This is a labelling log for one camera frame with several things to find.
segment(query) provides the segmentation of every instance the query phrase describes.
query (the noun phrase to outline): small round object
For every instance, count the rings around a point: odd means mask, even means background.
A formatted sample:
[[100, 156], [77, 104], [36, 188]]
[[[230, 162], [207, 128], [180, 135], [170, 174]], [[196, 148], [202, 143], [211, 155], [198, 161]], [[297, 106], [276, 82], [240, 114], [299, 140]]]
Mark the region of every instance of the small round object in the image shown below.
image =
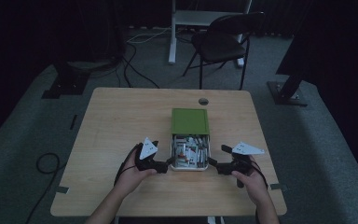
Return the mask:
[[207, 105], [207, 104], [209, 104], [209, 101], [206, 98], [200, 98], [199, 99], [199, 104], [200, 105]]

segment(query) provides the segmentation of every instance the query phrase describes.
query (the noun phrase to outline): wire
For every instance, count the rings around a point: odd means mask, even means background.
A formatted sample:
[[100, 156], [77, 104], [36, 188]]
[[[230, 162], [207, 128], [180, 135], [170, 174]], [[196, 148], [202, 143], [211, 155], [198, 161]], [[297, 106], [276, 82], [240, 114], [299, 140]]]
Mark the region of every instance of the wire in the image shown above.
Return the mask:
[[112, 68], [116, 68], [117, 65], [122, 61], [122, 58], [114, 57], [114, 58], [110, 58], [109, 61], [110, 61], [109, 63], [104, 63], [104, 64], [97, 65], [95, 67], [90, 67], [90, 68], [76, 67], [73, 64], [69, 64], [69, 66], [71, 66], [71, 68], [73, 70], [78, 71], [78, 72], [93, 73], [93, 72], [100, 72], [100, 71], [109, 71]]
[[[44, 171], [40, 168], [40, 161], [45, 158], [46, 156], [53, 156], [55, 159], [56, 159], [56, 167], [54, 170], [52, 171]], [[39, 198], [39, 200], [37, 201], [37, 203], [34, 205], [34, 208], [32, 209], [30, 215], [28, 216], [27, 218], [27, 221], [25, 222], [26, 224], [30, 222], [31, 220], [31, 217], [32, 215], [34, 214], [34, 211], [36, 210], [36, 207], [40, 204], [40, 202], [42, 201], [42, 199], [46, 196], [46, 194], [48, 193], [48, 191], [50, 190], [56, 176], [57, 176], [57, 173], [66, 166], [66, 163], [64, 163], [62, 166], [60, 166], [61, 163], [60, 163], [60, 157], [57, 156], [57, 154], [55, 153], [52, 153], [52, 152], [49, 152], [49, 153], [45, 153], [43, 154], [42, 156], [40, 156], [38, 159], [37, 159], [37, 162], [36, 162], [36, 169], [39, 173], [42, 173], [44, 175], [50, 175], [50, 174], [53, 174], [53, 177], [51, 178], [50, 180], [50, 183], [48, 184], [48, 187], [45, 189], [45, 192], [43, 192], [42, 196]]]
[[255, 161], [252, 161], [252, 163], [254, 163], [257, 166], [257, 167], [255, 167], [251, 164], [251, 166], [254, 168], [254, 170], [256, 170], [261, 175], [261, 177], [263, 177], [264, 183], [266, 184], [266, 188], [268, 189], [269, 184], [267, 183], [266, 177], [263, 175], [263, 173], [261, 173], [260, 166], [258, 166], [258, 164]]
[[[147, 41], [149, 41], [149, 40], [151, 40], [151, 39], [153, 39], [153, 38], [155, 38], [155, 37], [157, 37], [157, 36], [159, 36], [159, 35], [164, 34], [164, 33], [165, 33], [168, 29], [170, 29], [170, 28], [171, 28], [171, 26], [165, 28], [162, 32], [160, 32], [160, 33], [158, 33], [158, 34], [140, 34], [140, 35], [136, 35], [136, 36], [130, 38], [129, 40], [127, 40], [127, 43], [131, 43], [131, 44], [143, 44], [143, 43], [146, 43]], [[144, 40], [144, 41], [132, 41], [133, 39], [138, 38], [138, 37], [140, 37], [140, 36], [144, 36], [144, 35], [145, 35], [145, 36], [152, 35], [152, 36], [149, 37], [149, 38], [147, 38], [147, 39]]]
[[130, 153], [127, 155], [126, 159], [121, 163], [120, 168], [117, 171], [116, 177], [115, 177], [115, 183], [113, 184], [113, 186], [117, 183], [118, 179], [120, 178], [121, 174], [124, 173], [124, 171], [130, 169], [130, 168], [134, 168], [135, 166], [130, 166], [124, 170], [122, 170], [124, 168], [124, 166], [126, 165], [127, 161], [130, 159], [131, 154], [133, 153], [133, 151], [135, 151], [136, 149], [138, 149], [139, 145], [136, 145], [133, 149], [131, 149]]
[[142, 75], [140, 72], [138, 72], [138, 71], [132, 66], [131, 61], [132, 61], [133, 57], [134, 57], [135, 54], [136, 54], [136, 47], [133, 46], [133, 45], [130, 44], [130, 43], [127, 43], [127, 44], [128, 44], [129, 46], [133, 47], [133, 49], [134, 49], [134, 52], [133, 52], [132, 56], [130, 57], [130, 59], [129, 59], [128, 61], [123, 57], [124, 62], [126, 62], [126, 65], [125, 65], [125, 67], [124, 67], [124, 78], [126, 79], [127, 84], [129, 85], [129, 87], [130, 87], [130, 88], [133, 88], [133, 86], [131, 85], [130, 80], [128, 79], [128, 76], [127, 76], [127, 68], [128, 68], [128, 66], [129, 66], [130, 68], [132, 68], [132, 70], [133, 70], [136, 74], [138, 74], [139, 76], [143, 77], [144, 79], [150, 81], [151, 83], [153, 83], [154, 86], [156, 86], [156, 87], [159, 89], [159, 86], [158, 86], [158, 84], [156, 84], [156, 82], [154, 82], [152, 79], [146, 77], [145, 75]]
[[116, 73], [116, 77], [117, 77], [117, 81], [118, 81], [118, 86], [121, 87], [121, 79], [120, 79], [120, 75], [118, 74], [117, 72], [118, 69], [115, 70], [115, 73]]
[[116, 72], [116, 74], [117, 74], [117, 70], [118, 70], [118, 68], [121, 66], [121, 63], [122, 63], [122, 59], [120, 59], [118, 62], [114, 62], [114, 61], [112, 60], [112, 63], [111, 63], [111, 64], [116, 64], [116, 67], [115, 67], [115, 69], [114, 69], [113, 71], [106, 70], [107, 72], [106, 72], [105, 74], [98, 75], [98, 76], [95, 76], [95, 77], [89, 77], [89, 78], [106, 77], [106, 76], [108, 76], [108, 75], [110, 75], [110, 74], [113, 74], [114, 72]]

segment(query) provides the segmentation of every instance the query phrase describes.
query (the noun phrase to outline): box contents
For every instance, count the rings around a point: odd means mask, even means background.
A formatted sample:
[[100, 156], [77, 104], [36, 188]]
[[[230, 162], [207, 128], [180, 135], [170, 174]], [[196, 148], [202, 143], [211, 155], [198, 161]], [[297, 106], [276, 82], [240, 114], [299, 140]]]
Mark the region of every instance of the box contents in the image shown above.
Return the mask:
[[205, 168], [208, 158], [207, 136], [175, 135], [172, 142], [175, 167]]

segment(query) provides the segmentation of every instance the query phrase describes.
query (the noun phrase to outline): chair backrest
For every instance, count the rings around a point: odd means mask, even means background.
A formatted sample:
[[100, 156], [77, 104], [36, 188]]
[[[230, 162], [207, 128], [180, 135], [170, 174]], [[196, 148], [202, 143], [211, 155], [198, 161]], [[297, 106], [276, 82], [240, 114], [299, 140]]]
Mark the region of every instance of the chair backrest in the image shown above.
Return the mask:
[[264, 17], [264, 12], [219, 17], [211, 23], [208, 32], [219, 32], [229, 35], [252, 33], [261, 28]]

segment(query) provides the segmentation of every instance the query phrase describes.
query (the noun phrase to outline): white desk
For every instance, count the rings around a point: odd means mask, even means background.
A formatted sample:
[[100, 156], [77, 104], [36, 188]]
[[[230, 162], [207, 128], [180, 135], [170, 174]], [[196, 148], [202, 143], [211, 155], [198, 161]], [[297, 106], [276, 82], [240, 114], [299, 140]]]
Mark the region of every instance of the white desk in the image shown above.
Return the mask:
[[[243, 13], [248, 13], [252, 4], [252, 0], [246, 0]], [[226, 15], [238, 15], [239, 12], [215, 12], [215, 11], [193, 11], [193, 10], [176, 10], [176, 0], [172, 0], [172, 33], [171, 33], [171, 46], [170, 46], [170, 58], [168, 62], [170, 64], [175, 63], [176, 55], [176, 25], [199, 25], [208, 26], [215, 19]], [[243, 59], [238, 61], [239, 66], [243, 65]]]

